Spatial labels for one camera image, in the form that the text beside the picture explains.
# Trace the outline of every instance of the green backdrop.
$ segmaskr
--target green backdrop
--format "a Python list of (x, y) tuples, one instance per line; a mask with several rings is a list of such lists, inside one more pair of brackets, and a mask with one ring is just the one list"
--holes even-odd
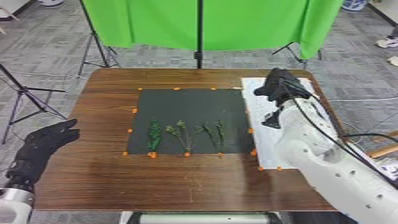
[[(343, 0), (204, 0), (204, 50), (300, 43), (316, 54)], [(84, 0), (107, 46), (196, 49), (197, 0)]]

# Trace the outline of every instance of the green plant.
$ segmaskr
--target green plant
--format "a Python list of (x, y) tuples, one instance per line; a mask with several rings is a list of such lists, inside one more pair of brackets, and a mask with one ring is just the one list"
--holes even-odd
[(180, 120), (176, 123), (176, 128), (171, 125), (165, 127), (165, 132), (178, 138), (185, 148), (185, 152), (190, 153), (196, 147), (197, 136), (203, 133), (203, 128), (196, 127), (194, 137), (190, 137), (185, 121)]
[(224, 123), (222, 123), (222, 120), (219, 120), (215, 122), (215, 128), (217, 128), (217, 133), (219, 133), (219, 138), (220, 138), (220, 149), (219, 149), (219, 151), (224, 153), (226, 133), (224, 133)]
[(210, 137), (213, 146), (215, 146), (215, 148), (217, 148), (217, 139), (215, 139), (215, 134), (213, 134), (213, 131), (212, 131), (212, 129), (210, 129), (208, 123), (203, 124), (203, 130), (204, 130), (204, 132), (208, 133), (208, 137)]
[(151, 121), (148, 138), (149, 138), (148, 141), (149, 156), (151, 158), (156, 158), (156, 148), (162, 141), (162, 128), (156, 120)]

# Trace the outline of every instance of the gray carpet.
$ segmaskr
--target gray carpet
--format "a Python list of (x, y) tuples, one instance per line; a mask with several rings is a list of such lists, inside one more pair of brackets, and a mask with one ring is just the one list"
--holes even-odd
[[(52, 105), (68, 115), (85, 85), (85, 79), (73, 79), (89, 37), (87, 22), (76, 0), (68, 0), (62, 7), (46, 9), (34, 4), (20, 15), (21, 21), (2, 22), (7, 35), (0, 35), (0, 62), (13, 71), (25, 85), (60, 88), (66, 94), (55, 94)], [(329, 99), (384, 98), (398, 95), (398, 68), (386, 59), (398, 54), (398, 49), (375, 47), (375, 40), (393, 30), (379, 15), (366, 9), (359, 14), (339, 13), (332, 32), (323, 45), (323, 60), (311, 59), (307, 70), (313, 72)], [(137, 45), (133, 49), (117, 49), (123, 67), (194, 68), (192, 51)], [(206, 68), (263, 68), (279, 66), (300, 69), (290, 52), (270, 55), (272, 49), (240, 52), (206, 52)], [(91, 60), (98, 61), (94, 48)], [(96, 67), (87, 67), (89, 77)], [(14, 92), (0, 82), (0, 126), (5, 126)], [(398, 101), (334, 102), (339, 118), (366, 131), (398, 112)], [(32, 112), (32, 105), (23, 102), (20, 115)], [(59, 122), (43, 114), (14, 127), (7, 144), (0, 146), (0, 170), (9, 166), (16, 149), (27, 133)], [(398, 127), (398, 116), (377, 126), (377, 132)], [(375, 148), (370, 139), (366, 148)], [(36, 212), (32, 223), (117, 223), (117, 213), (103, 212)]]

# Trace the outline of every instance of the cable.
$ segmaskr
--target cable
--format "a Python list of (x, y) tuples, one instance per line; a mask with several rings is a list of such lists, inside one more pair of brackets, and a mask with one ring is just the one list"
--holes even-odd
[(380, 172), (380, 170), (375, 168), (375, 166), (371, 165), (371, 163), (370, 163), (370, 161), (363, 158), (363, 156), (359, 155), (359, 153), (357, 153), (357, 151), (354, 150), (354, 148), (350, 147), (350, 145), (345, 143), (345, 146), (348, 147), (348, 149), (345, 148), (345, 146), (341, 145), (341, 143), (332, 139), (332, 137), (329, 136), (329, 134), (323, 132), (323, 130), (322, 130), (322, 128), (318, 127), (318, 125), (315, 124), (315, 122), (313, 122), (313, 120), (311, 120), (311, 118), (307, 117), (307, 114), (306, 114), (306, 112), (304, 112), (304, 110), (302, 110), (302, 107), (300, 107), (300, 105), (299, 105), (299, 102), (297, 102), (297, 100), (295, 100), (295, 96), (293, 96), (293, 94), (291, 94), (291, 92), (290, 92), (290, 89), (288, 89), (288, 87), (286, 87), (286, 83), (288, 82), (284, 82), (283, 84), (284, 84), (284, 90), (286, 90), (286, 93), (288, 93), (288, 95), (290, 95), (290, 98), (291, 98), (291, 100), (293, 100), (293, 102), (295, 102), (295, 106), (297, 106), (297, 108), (299, 108), (299, 111), (300, 111), (300, 113), (302, 113), (302, 116), (304, 116), (304, 118), (306, 118), (306, 120), (307, 120), (307, 122), (309, 122), (309, 124), (313, 125), (313, 127), (315, 127), (315, 129), (320, 131), (320, 133), (322, 133), (322, 135), (327, 137), (327, 139), (332, 141), (332, 143), (339, 146), (339, 148), (343, 149), (343, 151), (350, 154), (350, 156), (359, 160), (359, 162), (363, 162), (363, 164), (368, 166), (368, 168), (377, 172), (377, 174), (382, 176), (382, 178), (386, 179), (386, 181), (387, 181), (387, 183), (391, 184), (391, 186), (398, 189), (398, 187), (396, 187), (396, 185), (395, 185), (395, 181), (389, 179), (389, 177), (386, 176), (386, 174)]
[(348, 134), (345, 135), (345, 137), (357, 137), (357, 136), (380, 136), (384, 138), (387, 138), (395, 143), (398, 143), (398, 139), (393, 138), (391, 136), (384, 135), (384, 134), (379, 134), (379, 133), (359, 133), (359, 134)]
[(329, 102), (380, 102), (389, 100), (398, 100), (398, 96), (391, 98), (380, 98), (380, 99), (348, 99), (348, 100), (332, 99), (329, 100)]

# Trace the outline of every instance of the black cable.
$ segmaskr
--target black cable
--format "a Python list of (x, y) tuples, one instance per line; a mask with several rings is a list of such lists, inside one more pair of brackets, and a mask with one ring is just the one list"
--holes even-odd
[(398, 143), (398, 139), (393, 138), (391, 136), (384, 135), (384, 134), (379, 134), (379, 133), (357, 133), (357, 134), (348, 134), (345, 135), (343, 137), (357, 137), (357, 136), (380, 136), (384, 138), (387, 138), (395, 143)]
[(350, 147), (350, 145), (345, 143), (345, 146), (348, 147), (348, 149), (345, 148), (345, 146), (341, 145), (341, 143), (332, 139), (332, 137), (329, 136), (329, 134), (323, 132), (322, 128), (318, 127), (318, 125), (315, 124), (311, 118), (307, 117), (307, 114), (302, 110), (302, 107), (299, 105), (299, 102), (295, 100), (295, 96), (286, 88), (284, 85), (284, 90), (288, 92), (288, 95), (291, 97), (291, 100), (295, 102), (295, 106), (299, 108), (299, 111), (302, 113), (302, 116), (309, 122), (309, 124), (313, 125), (315, 129), (320, 131), (322, 135), (327, 137), (327, 139), (332, 141), (332, 143), (339, 146), (339, 148), (343, 149), (343, 151), (350, 154), (350, 156), (359, 160), (359, 162), (363, 162), (363, 164), (368, 166), (368, 168), (377, 172), (377, 174), (382, 176), (382, 178), (386, 179), (387, 183), (391, 184), (391, 186), (398, 189), (398, 186), (395, 184), (395, 181), (389, 179), (389, 177), (386, 176), (386, 174), (380, 172), (380, 170), (375, 168), (375, 166), (371, 165), (370, 161), (363, 158), (363, 156), (359, 155), (359, 153), (355, 152), (354, 148)]

